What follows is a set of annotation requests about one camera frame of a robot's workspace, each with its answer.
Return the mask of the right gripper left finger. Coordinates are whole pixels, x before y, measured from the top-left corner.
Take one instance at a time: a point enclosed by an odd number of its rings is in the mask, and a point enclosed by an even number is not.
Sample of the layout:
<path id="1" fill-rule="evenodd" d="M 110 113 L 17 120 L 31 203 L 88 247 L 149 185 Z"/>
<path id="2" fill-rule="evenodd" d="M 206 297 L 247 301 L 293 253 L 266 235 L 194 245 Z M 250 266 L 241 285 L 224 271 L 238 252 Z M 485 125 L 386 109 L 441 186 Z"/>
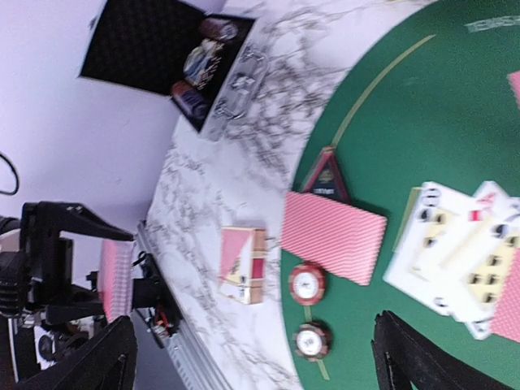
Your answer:
<path id="1" fill-rule="evenodd" d="M 128 316 L 120 316 L 72 355 L 15 387 L 132 390 L 136 367 L 137 338 L 132 320 Z"/>

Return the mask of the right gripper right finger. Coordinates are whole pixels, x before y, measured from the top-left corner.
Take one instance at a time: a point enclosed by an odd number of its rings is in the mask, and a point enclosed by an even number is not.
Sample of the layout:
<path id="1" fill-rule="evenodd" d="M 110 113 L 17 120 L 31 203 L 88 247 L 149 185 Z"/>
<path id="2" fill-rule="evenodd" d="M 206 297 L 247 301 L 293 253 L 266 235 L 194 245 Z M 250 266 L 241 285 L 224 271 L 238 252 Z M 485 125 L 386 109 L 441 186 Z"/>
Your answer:
<path id="1" fill-rule="evenodd" d="M 435 344 L 392 311 L 375 316 L 370 342 L 380 389 L 518 389 L 519 347 L 459 340 Z"/>

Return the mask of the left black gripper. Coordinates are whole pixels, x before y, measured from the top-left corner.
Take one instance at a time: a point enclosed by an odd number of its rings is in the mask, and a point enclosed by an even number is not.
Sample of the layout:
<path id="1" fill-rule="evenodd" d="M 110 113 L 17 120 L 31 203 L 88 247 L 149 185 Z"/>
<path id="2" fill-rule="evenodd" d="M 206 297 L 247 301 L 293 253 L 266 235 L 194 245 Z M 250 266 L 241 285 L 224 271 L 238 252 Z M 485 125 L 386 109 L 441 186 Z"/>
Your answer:
<path id="1" fill-rule="evenodd" d="M 72 283 L 73 240 L 63 232 L 113 241 L 134 234 L 109 224 L 80 203 L 28 202 L 21 218 L 1 218 L 1 232 L 18 232 L 18 249 L 1 249 L 1 316 L 43 313 L 49 325 L 102 314 L 95 292 Z"/>

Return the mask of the red backed card deck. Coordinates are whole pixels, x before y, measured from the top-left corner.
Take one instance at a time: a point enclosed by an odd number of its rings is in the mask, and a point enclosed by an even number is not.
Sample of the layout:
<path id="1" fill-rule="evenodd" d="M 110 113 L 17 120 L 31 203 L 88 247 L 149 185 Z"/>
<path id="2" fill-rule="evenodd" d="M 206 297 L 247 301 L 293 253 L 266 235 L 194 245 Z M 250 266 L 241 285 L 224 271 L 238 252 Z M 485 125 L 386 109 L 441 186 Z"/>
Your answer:
<path id="1" fill-rule="evenodd" d="M 116 240 L 102 242 L 97 290 L 108 323 L 131 313 L 133 252 L 132 242 Z"/>

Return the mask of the black poker chip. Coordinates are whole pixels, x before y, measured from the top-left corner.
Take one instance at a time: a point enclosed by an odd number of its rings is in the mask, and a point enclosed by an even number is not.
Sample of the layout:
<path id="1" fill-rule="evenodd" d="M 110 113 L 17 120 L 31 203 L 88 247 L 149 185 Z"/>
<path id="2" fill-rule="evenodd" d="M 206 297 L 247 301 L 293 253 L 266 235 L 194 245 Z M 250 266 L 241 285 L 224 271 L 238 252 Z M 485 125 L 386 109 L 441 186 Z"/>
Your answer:
<path id="1" fill-rule="evenodd" d="M 332 330 L 323 321 L 302 323 L 293 333 L 295 353 L 309 362 L 324 359 L 332 350 Z"/>

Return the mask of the red backed playing card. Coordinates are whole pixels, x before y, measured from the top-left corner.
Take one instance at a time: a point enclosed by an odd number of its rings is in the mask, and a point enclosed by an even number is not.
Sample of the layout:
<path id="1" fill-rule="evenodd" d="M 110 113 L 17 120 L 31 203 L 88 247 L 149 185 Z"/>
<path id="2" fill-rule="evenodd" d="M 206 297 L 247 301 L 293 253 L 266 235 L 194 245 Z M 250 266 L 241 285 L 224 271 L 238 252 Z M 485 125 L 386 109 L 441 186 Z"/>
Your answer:
<path id="1" fill-rule="evenodd" d="M 367 286 L 386 227 L 382 215 L 312 193 L 289 192 L 281 248 L 335 276 Z"/>
<path id="2" fill-rule="evenodd" d="M 515 96 L 517 105 L 520 106 L 520 71 L 508 74 L 507 78 Z"/>
<path id="3" fill-rule="evenodd" d="M 519 342 L 519 253 L 506 280 L 491 322 L 491 333 Z"/>

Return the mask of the red poker chip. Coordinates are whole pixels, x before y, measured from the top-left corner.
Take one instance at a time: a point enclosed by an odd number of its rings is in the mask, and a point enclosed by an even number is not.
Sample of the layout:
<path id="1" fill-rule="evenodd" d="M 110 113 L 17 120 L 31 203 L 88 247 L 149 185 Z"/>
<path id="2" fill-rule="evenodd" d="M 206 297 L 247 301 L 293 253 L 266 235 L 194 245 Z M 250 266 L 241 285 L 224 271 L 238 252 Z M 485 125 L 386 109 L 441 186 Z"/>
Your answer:
<path id="1" fill-rule="evenodd" d="M 301 306 L 317 305 L 326 292 L 325 273 L 320 266 L 313 263 L 305 262 L 295 266 L 288 282 L 293 300 Z"/>

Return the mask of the ace of diamonds card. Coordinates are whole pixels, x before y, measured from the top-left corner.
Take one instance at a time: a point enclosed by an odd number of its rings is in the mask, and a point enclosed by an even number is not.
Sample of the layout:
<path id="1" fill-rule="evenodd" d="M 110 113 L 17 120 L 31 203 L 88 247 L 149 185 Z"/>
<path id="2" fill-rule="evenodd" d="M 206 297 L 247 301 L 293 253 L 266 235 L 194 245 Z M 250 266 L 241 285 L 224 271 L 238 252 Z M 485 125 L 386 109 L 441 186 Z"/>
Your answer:
<path id="1" fill-rule="evenodd" d="M 504 211 L 511 200 L 512 197 L 497 182 L 485 180 L 474 193 L 469 208 L 462 213 L 448 234 L 446 257 L 474 235 L 487 219 Z"/>

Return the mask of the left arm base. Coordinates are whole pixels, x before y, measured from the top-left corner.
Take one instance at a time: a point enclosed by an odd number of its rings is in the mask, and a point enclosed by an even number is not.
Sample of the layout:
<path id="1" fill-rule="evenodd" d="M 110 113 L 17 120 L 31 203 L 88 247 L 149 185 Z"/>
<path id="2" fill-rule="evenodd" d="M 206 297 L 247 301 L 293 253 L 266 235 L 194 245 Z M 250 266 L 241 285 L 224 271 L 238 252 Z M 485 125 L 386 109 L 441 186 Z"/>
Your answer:
<path id="1" fill-rule="evenodd" d="M 141 278 L 133 280 L 132 310 L 144 322 L 160 349 L 180 328 L 181 310 L 152 253 L 141 251 L 132 267 L 140 267 Z"/>

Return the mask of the ace card box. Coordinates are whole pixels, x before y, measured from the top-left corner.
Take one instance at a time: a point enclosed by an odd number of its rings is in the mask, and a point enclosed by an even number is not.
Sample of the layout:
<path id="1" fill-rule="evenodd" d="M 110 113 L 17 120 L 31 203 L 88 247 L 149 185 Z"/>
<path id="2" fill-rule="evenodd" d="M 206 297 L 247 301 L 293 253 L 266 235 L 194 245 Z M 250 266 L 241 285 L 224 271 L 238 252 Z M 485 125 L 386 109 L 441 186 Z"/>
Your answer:
<path id="1" fill-rule="evenodd" d="M 224 227 L 219 269 L 219 292 L 244 305 L 263 301 L 267 231 Z"/>

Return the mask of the orange purple chip row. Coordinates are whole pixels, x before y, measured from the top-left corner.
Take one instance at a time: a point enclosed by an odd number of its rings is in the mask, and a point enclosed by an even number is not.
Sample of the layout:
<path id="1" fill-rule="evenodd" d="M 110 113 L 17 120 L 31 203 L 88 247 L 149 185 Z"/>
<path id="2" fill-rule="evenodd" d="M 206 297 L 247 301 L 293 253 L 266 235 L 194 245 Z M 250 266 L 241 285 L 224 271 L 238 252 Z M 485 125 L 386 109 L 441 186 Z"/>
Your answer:
<path id="1" fill-rule="evenodd" d="M 171 87 L 172 100 L 191 119 L 203 120 L 210 109 L 206 99 L 187 81 L 180 80 Z"/>

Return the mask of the blue boxed card deck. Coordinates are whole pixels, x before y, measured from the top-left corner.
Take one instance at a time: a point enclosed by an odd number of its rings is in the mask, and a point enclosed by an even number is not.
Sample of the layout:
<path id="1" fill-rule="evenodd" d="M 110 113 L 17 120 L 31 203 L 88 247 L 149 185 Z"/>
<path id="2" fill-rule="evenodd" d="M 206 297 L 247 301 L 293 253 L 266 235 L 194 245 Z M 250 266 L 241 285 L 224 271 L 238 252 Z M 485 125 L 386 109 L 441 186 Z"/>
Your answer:
<path id="1" fill-rule="evenodd" d="M 203 90 L 214 77 L 220 62 L 224 44 L 211 39 L 204 39 L 195 47 L 184 62 L 184 78 L 193 87 Z"/>

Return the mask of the aluminium poker case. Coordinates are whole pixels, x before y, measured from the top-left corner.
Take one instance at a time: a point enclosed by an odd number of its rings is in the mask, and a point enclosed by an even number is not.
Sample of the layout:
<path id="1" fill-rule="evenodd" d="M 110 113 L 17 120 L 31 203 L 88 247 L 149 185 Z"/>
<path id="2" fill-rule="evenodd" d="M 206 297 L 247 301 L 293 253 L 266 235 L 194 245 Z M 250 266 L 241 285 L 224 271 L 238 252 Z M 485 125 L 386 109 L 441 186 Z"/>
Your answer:
<path id="1" fill-rule="evenodd" d="M 206 18 L 231 20 L 239 32 L 220 41 L 222 61 L 206 87 L 197 89 L 210 109 L 195 120 L 172 100 L 171 87 L 186 81 L 186 58 L 210 39 L 199 31 Z M 259 18 L 209 13 L 183 1 L 110 0 L 94 20 L 80 76 L 170 98 L 201 137 L 218 141 L 230 123 L 247 114 L 267 73 L 260 29 Z"/>

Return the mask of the red black chip row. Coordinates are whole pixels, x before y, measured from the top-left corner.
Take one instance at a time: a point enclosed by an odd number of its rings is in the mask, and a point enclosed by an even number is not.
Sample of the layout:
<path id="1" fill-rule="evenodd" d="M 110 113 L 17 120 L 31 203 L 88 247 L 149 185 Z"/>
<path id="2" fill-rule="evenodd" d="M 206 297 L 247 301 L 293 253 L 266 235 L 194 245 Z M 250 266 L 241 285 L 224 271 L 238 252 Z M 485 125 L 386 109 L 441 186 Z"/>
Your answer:
<path id="1" fill-rule="evenodd" d="M 229 19 L 206 18 L 201 22 L 199 31 L 216 41 L 230 41 L 237 36 L 239 28 Z"/>

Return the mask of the green round poker mat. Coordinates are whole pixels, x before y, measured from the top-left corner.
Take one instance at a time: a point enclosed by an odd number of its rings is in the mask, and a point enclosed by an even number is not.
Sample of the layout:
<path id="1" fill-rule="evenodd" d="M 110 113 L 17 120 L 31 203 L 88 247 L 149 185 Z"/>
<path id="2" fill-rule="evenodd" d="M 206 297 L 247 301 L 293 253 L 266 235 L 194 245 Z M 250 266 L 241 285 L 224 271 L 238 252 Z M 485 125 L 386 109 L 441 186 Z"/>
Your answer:
<path id="1" fill-rule="evenodd" d="M 299 187 L 353 104 L 362 99 L 336 156 L 353 204 L 384 215 L 387 229 L 366 287 L 329 276 L 312 310 L 332 329 L 318 365 L 293 359 L 306 389 L 375 389 L 375 316 L 391 310 L 476 369 L 519 385 L 519 346 L 499 336 L 475 340 L 383 276 L 413 187 L 435 181 L 472 194 L 485 180 L 519 194 L 519 109 L 508 75 L 519 69 L 516 1 L 438 1 L 384 35 L 353 67 L 317 122 L 297 168 Z"/>

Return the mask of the front aluminium rail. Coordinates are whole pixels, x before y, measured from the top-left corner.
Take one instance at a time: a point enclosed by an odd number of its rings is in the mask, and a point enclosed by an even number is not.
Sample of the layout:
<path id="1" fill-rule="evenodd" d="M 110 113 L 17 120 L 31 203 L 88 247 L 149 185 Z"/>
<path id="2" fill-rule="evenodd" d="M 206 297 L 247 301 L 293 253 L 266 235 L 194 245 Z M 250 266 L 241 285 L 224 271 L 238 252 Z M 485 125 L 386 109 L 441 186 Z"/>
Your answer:
<path id="1" fill-rule="evenodd" d="M 146 231 L 145 220 L 141 220 L 137 225 L 136 242 L 139 253 L 145 251 L 154 255 L 162 272 Z M 168 282 L 167 284 L 174 298 L 176 298 L 170 284 Z M 182 309 L 180 310 L 183 315 L 180 328 L 172 338 L 166 341 L 165 350 L 175 366 L 175 375 L 182 381 L 181 387 L 183 389 L 229 389 L 228 381 L 210 357 L 207 348 L 195 334 L 189 321 L 184 317 Z"/>

